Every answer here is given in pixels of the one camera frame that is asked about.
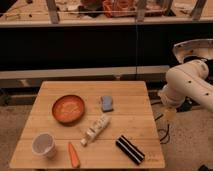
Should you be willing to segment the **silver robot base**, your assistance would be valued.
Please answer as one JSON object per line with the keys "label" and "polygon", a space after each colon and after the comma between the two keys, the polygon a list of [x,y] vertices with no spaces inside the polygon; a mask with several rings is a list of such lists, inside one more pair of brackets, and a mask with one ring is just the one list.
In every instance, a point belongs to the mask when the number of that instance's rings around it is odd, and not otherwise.
{"label": "silver robot base", "polygon": [[173,46],[173,54],[180,64],[190,57],[213,60],[213,39],[193,39]]}

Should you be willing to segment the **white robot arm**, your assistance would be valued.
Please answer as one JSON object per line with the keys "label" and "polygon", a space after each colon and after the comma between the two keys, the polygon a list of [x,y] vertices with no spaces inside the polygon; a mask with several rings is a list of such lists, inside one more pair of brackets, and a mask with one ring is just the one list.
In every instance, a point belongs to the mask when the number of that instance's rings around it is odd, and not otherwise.
{"label": "white robot arm", "polygon": [[208,75],[208,65],[202,60],[192,60],[166,72],[167,84],[158,92],[158,96],[168,122],[174,119],[177,108],[187,97],[213,113],[213,85],[205,81]]}

